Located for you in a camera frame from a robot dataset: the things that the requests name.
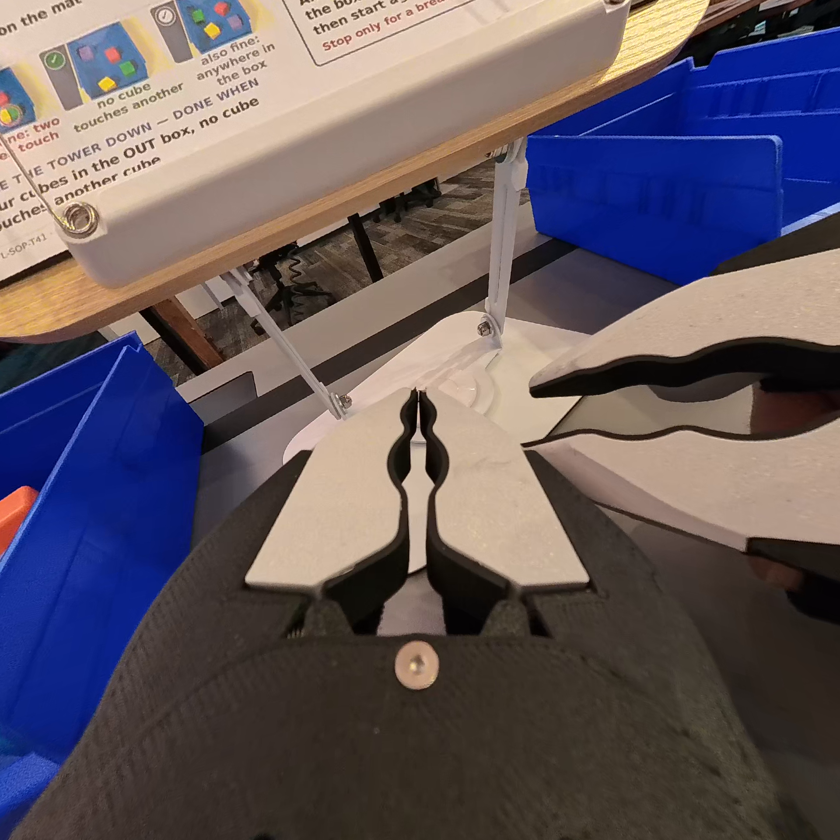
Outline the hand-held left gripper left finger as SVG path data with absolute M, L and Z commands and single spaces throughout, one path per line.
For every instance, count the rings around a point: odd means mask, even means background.
M 342 421 L 311 451 L 245 575 L 251 589 L 337 603 L 352 627 L 408 576 L 404 481 L 418 393 L 403 387 Z

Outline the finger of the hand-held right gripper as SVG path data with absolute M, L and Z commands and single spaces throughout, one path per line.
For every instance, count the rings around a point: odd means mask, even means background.
M 528 441 L 594 502 L 744 552 L 755 540 L 838 545 L 838 409 L 751 434 L 751 387 L 668 402 L 646 386 L 582 398 Z
M 710 276 L 589 336 L 530 381 L 532 396 L 593 396 L 757 375 L 772 392 L 839 384 L 838 249 Z

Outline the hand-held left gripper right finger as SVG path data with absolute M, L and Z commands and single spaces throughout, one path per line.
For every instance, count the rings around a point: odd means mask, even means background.
M 427 579 L 448 634 L 479 634 L 501 602 L 591 582 L 519 442 L 442 391 L 418 394 L 426 441 Z

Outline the blue plastic bin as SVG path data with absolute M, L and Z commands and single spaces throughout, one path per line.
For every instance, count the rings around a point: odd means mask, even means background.
M 127 334 L 2 395 L 2 838 L 77 745 L 191 549 L 204 423 Z
M 691 58 L 530 135 L 535 228 L 678 285 L 839 201 L 838 29 Z

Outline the orange cube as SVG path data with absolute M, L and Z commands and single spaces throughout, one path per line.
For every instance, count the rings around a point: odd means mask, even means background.
M 0 553 L 4 555 L 38 498 L 31 486 L 21 486 L 1 499 Z

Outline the grey desk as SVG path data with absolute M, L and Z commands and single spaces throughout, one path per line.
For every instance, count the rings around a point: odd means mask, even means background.
M 479 228 L 291 332 L 315 372 L 360 385 L 450 314 L 482 308 L 489 226 Z M 549 357 L 673 290 L 664 281 L 537 234 L 518 214 L 508 314 L 540 325 Z M 282 460 L 321 413 L 268 342 L 181 385 L 204 420 L 193 540 L 212 530 Z M 738 553 L 612 515 L 656 565 L 717 662 L 738 714 L 776 779 L 822 838 L 838 838 L 838 625 L 799 613 Z

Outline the person's right hand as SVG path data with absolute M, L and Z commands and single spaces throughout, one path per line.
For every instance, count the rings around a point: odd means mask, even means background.
M 804 582 L 804 572 L 783 563 L 777 563 L 760 556 L 748 557 L 749 567 L 765 584 L 785 592 L 797 592 Z

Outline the black swivel chair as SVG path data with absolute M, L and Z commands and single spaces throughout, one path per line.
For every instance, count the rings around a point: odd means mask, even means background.
M 248 269 L 253 276 L 273 281 L 276 291 L 266 304 L 274 322 L 289 328 L 337 303 L 337 298 L 313 280 L 304 280 L 299 270 L 297 242 L 284 245 L 252 261 Z

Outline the black table leg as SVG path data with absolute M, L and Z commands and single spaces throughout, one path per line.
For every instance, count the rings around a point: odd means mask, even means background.
M 358 213 L 352 214 L 348 217 L 348 223 L 353 233 L 355 244 L 357 245 L 357 248 L 360 251 L 360 256 L 362 257 L 362 260 L 364 262 L 364 267 L 366 268 L 368 276 L 371 279 L 371 283 L 375 283 L 379 280 L 382 280 L 384 277 L 383 271 L 373 249 L 371 240 L 364 228 L 361 216 Z
M 204 372 L 200 359 L 173 327 L 162 318 L 156 308 L 142 309 L 140 315 L 192 374 L 199 375 Z

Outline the wooden post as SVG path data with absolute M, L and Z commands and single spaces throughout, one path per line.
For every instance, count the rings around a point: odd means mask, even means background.
M 193 373 L 205 373 L 224 362 L 217 346 L 177 297 L 165 299 L 150 310 L 163 327 L 163 340 Z

